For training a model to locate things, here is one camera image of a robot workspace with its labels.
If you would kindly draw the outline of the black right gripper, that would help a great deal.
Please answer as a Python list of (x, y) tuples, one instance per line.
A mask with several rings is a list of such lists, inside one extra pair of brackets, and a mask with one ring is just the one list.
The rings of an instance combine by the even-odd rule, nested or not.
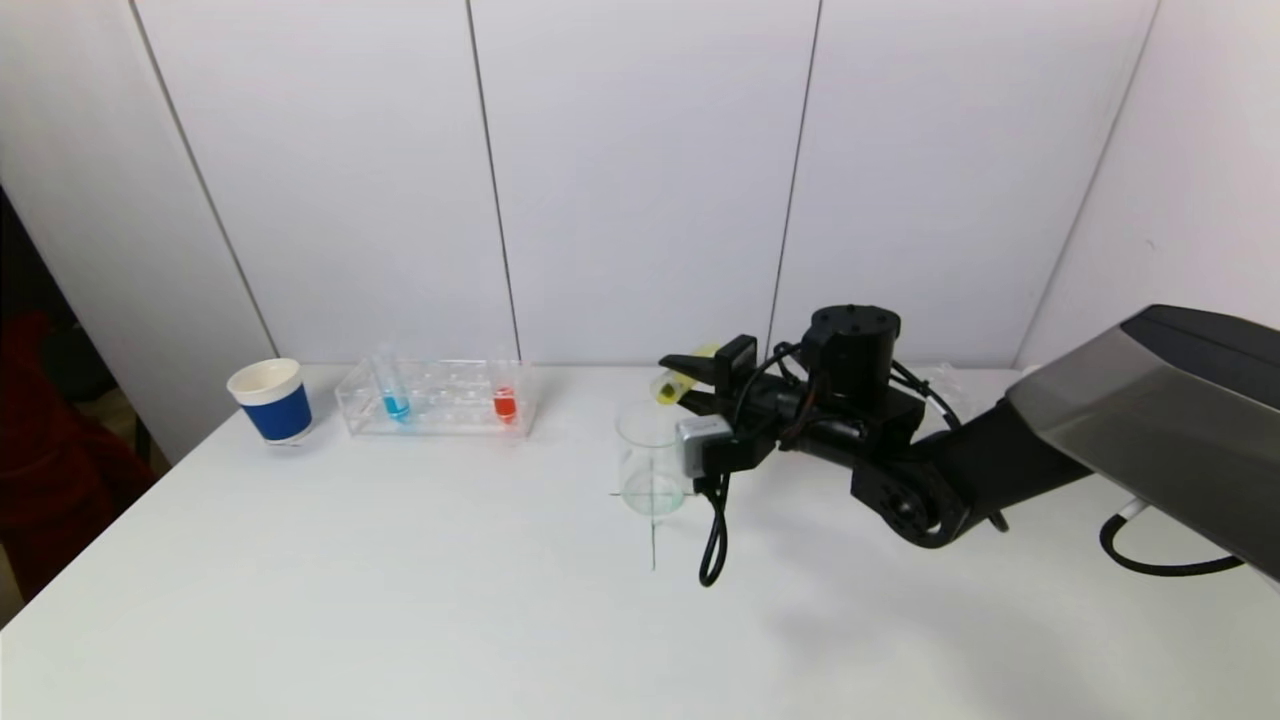
[(741, 334), (716, 356), (668, 354), (659, 366), (686, 384), (714, 386), (714, 391), (690, 389), (677, 405), (694, 415), (721, 415), (733, 429), (753, 429), (768, 423), (791, 421), (805, 397), (805, 382), (785, 366), (800, 346), (776, 345), (760, 361), (756, 338)]

